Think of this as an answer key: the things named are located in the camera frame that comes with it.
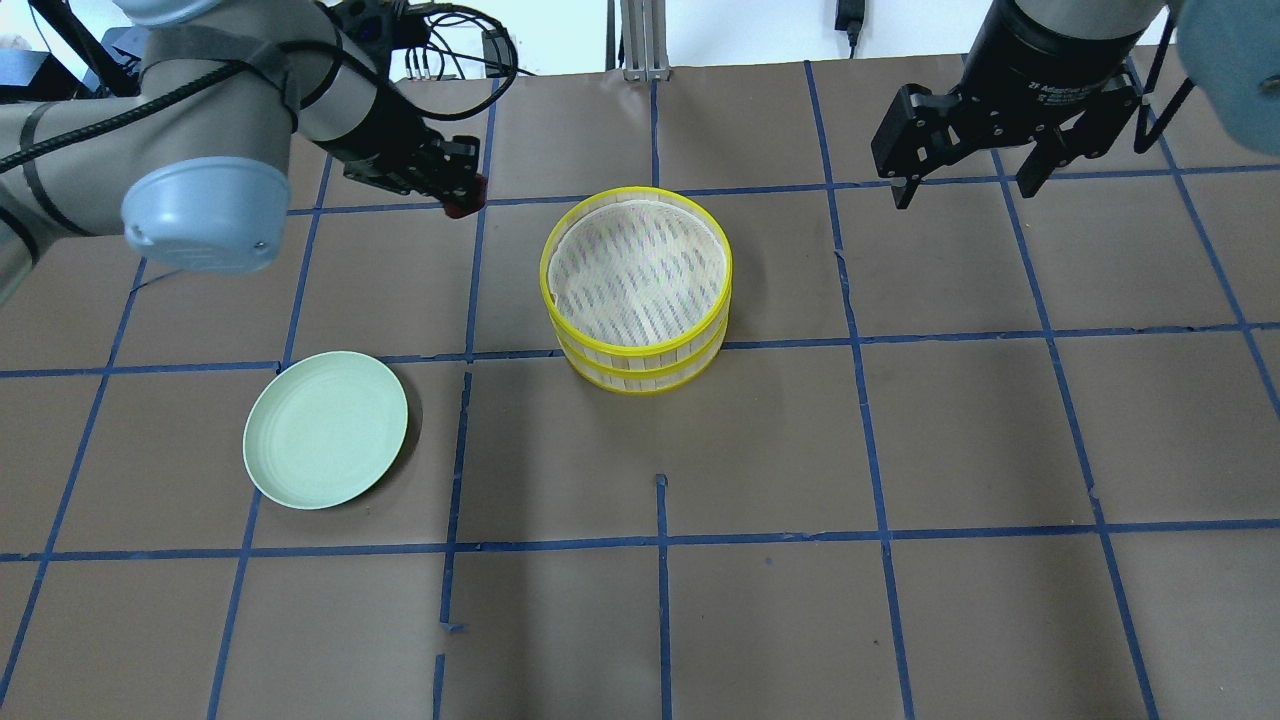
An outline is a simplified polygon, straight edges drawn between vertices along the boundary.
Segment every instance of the light green plate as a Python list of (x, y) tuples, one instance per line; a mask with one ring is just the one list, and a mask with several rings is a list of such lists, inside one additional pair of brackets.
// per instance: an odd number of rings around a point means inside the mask
[(404, 388), (358, 352), (312, 355), (280, 373), (244, 424), (244, 469), (262, 495), (317, 510), (369, 489), (408, 428)]

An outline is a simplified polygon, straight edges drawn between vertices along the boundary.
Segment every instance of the light blue joint cap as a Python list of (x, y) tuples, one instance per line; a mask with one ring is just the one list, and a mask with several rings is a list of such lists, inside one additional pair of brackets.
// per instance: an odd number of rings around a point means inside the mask
[(196, 158), (152, 170), (124, 196), (124, 237), (165, 265), (248, 273), (280, 251), (289, 209), (284, 173), (248, 158)]
[(164, 27), (204, 15), (223, 0), (113, 0), (134, 23)]
[(1280, 0), (1187, 0), (1178, 15), (1178, 56), (1187, 74), (1236, 142), (1268, 155), (1280, 155), (1276, 38)]

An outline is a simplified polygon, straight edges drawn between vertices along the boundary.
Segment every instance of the yellow rim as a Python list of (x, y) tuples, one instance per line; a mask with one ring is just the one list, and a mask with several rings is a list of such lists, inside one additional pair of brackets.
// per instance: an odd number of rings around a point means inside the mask
[(671, 392), (673, 389), (681, 388), (681, 387), (691, 383), (692, 380), (698, 379), (699, 375), (701, 375), (703, 373), (705, 373), (707, 368), (712, 366), (712, 360), (716, 359), (716, 355), (719, 355), (719, 351), (721, 351), (721, 348), (717, 347), (716, 352), (713, 352), (712, 356), (707, 359), (707, 364), (703, 365), (701, 368), (699, 368), (696, 373), (689, 375), (687, 378), (685, 378), (685, 379), (682, 379), (682, 380), (680, 380), (677, 383), (672, 383), (672, 384), (669, 384), (667, 387), (659, 387), (659, 388), (654, 388), (654, 389), (622, 389), (622, 388), (618, 388), (618, 387), (604, 384), (600, 380), (593, 378), (591, 375), (588, 375), (586, 373), (584, 373), (576, 365), (573, 365), (573, 361), (570, 360), (567, 356), (566, 356), (566, 360), (568, 360), (570, 368), (573, 368), (573, 372), (577, 373), (577, 377), (582, 378), (584, 380), (594, 384), (595, 387), (598, 387), (600, 389), (607, 389), (609, 392), (616, 392), (618, 395), (640, 396), (640, 395), (662, 395), (664, 392)]
[[(695, 350), (687, 357), (685, 357), (684, 360), (677, 360), (677, 361), (672, 363), (671, 365), (664, 365), (662, 368), (654, 368), (652, 370), (628, 370), (626, 368), (613, 368), (612, 365), (604, 365), (603, 363), (598, 363), (595, 360), (591, 360), (586, 355), (582, 355), (582, 352), (579, 351), (576, 347), (573, 347), (572, 345), (564, 342), (563, 336), (559, 337), (559, 341), (561, 341), (559, 345), (561, 345), (561, 348), (564, 350), (566, 355), (572, 355), (573, 359), (579, 360), (580, 363), (582, 363), (584, 365), (591, 368), (593, 370), (595, 370), (598, 373), (603, 373), (605, 375), (614, 377), (614, 378), (623, 379), (623, 380), (652, 380), (654, 378), (664, 378), (664, 377), (671, 375), (673, 373), (678, 373), (680, 370), (684, 370), (685, 368), (687, 368), (687, 366), (698, 363), (699, 360), (701, 360), (703, 356), (707, 355), (707, 351), (712, 346), (714, 346), (718, 341), (722, 342), (724, 340), (724, 331), (727, 329), (727, 327), (728, 327), (728, 316), (724, 318), (723, 327), (721, 327), (719, 331), (714, 336), (712, 336), (710, 340), (708, 340), (707, 342), (704, 342), (701, 347), (699, 347), (698, 350)], [(559, 336), (559, 333), (561, 333), (559, 328), (556, 328), (556, 334)]]
[[(550, 286), (547, 282), (547, 272), (550, 269), (552, 252), (559, 245), (559, 241), (564, 237), (564, 233), (568, 231), (568, 228), (573, 223), (580, 220), (588, 209), (595, 209), (595, 206), (599, 205), (602, 200), (607, 200), (609, 197), (616, 197), (618, 195), (625, 195), (625, 193), (657, 195), (667, 200), (671, 200), (672, 202), (680, 205), (681, 208), (685, 208), (686, 210), (694, 213), (699, 218), (707, 220), (713, 233), (716, 234), (716, 238), (719, 240), (721, 247), (724, 249), (724, 283), (723, 287), (721, 288), (719, 297), (716, 299), (716, 305), (712, 307), (710, 313), (708, 313), (707, 316), (703, 318), (691, 329), (685, 331), (678, 337), (668, 340), (667, 342), (663, 342), (660, 345), (628, 347), (625, 345), (609, 345), (607, 342), (600, 342), (593, 337), (584, 334), (581, 331), (575, 328), (564, 318), (564, 315), (562, 315), (561, 311), (556, 307), (556, 302), (554, 300), (552, 300)], [(701, 205), (694, 202), (692, 200), (682, 195), (671, 192), (669, 190), (662, 190), (660, 187), (628, 186), (628, 187), (618, 187), (614, 190), (607, 190), (604, 192), (598, 192), (588, 197), (586, 200), (579, 202), (577, 205), (573, 206), (572, 210), (566, 213), (564, 217), (561, 218), (558, 223), (556, 223), (556, 227), (552, 229), (550, 237), (547, 238), (547, 246), (543, 247), (543, 259), (539, 263), (538, 272), (539, 272), (539, 278), (538, 278), (539, 286), (541, 287), (543, 291), (543, 304), (547, 305), (547, 311), (550, 314), (552, 323), (556, 324), (557, 331), (564, 331), (571, 338), (573, 338), (575, 342), (584, 345), (596, 352), (604, 352), (607, 355), (617, 355), (621, 357), (649, 357), (652, 355), (662, 355), (663, 352), (671, 352), (677, 347), (689, 345), (689, 341), (701, 334), (704, 331), (707, 331), (707, 328), (712, 325), (712, 323), (716, 322), (716, 318), (719, 316), (721, 311), (724, 309), (724, 305), (728, 302), (732, 291), (733, 252), (730, 249), (728, 238), (724, 236), (724, 228), (719, 227), (719, 223), (716, 222), (716, 218), (713, 218), (710, 213), (704, 210)]]

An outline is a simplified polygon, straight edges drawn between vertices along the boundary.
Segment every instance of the metal bracket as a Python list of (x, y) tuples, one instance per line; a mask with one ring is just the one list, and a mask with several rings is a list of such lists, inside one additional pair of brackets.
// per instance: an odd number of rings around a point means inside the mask
[(622, 77), (630, 82), (667, 79), (667, 0), (621, 0)]

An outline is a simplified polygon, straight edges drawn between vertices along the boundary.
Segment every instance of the basket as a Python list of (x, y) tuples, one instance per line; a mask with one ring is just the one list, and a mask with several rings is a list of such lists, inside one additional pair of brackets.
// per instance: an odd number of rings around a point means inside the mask
[(604, 389), (680, 387), (724, 341), (728, 240), (675, 192), (621, 187), (579, 202), (547, 238), (539, 273), (564, 357)]

